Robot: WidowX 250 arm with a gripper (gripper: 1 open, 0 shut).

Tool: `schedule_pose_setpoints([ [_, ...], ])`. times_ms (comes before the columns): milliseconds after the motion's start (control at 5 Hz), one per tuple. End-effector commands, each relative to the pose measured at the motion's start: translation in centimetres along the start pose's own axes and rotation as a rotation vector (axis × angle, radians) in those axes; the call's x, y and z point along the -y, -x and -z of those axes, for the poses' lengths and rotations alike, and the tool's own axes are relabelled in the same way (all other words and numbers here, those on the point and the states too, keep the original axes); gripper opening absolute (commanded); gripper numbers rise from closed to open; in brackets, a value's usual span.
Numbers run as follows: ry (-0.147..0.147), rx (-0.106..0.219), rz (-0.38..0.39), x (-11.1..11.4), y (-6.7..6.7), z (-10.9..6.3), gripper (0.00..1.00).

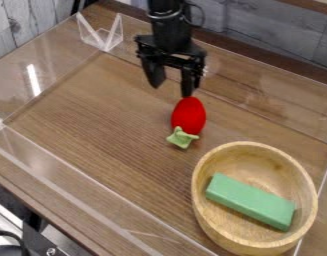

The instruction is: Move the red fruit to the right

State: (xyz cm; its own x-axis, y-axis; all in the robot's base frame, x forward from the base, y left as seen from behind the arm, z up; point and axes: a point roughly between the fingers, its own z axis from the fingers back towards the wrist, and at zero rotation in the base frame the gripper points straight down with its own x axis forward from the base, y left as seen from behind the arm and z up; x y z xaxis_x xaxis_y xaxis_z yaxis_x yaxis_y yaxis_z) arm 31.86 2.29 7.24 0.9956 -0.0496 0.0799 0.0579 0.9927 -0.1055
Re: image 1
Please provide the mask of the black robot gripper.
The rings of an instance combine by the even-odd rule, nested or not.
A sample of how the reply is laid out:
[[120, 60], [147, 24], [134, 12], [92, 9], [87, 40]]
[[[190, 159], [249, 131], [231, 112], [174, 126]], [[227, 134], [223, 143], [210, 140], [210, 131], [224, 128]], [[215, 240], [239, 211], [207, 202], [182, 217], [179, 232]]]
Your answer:
[[134, 38], [138, 44], [136, 56], [150, 85], [158, 89], [166, 80], [164, 67], [182, 69], [182, 97], [190, 97], [199, 87], [206, 66], [206, 50], [194, 42], [187, 43], [180, 49], [167, 51], [160, 48], [152, 35], [138, 35]]

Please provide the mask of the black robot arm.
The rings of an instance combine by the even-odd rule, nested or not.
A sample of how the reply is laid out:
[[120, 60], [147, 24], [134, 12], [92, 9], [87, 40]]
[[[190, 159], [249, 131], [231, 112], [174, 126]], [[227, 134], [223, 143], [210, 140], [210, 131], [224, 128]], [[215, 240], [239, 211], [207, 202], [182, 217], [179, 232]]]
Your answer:
[[140, 59], [147, 80], [158, 88], [166, 80], [168, 66], [180, 71], [182, 97], [190, 97], [199, 87], [204, 74], [207, 51], [198, 46], [192, 37], [194, 24], [191, 8], [200, 9], [187, 0], [147, 0], [147, 17], [151, 22], [151, 35], [136, 35], [136, 56]]

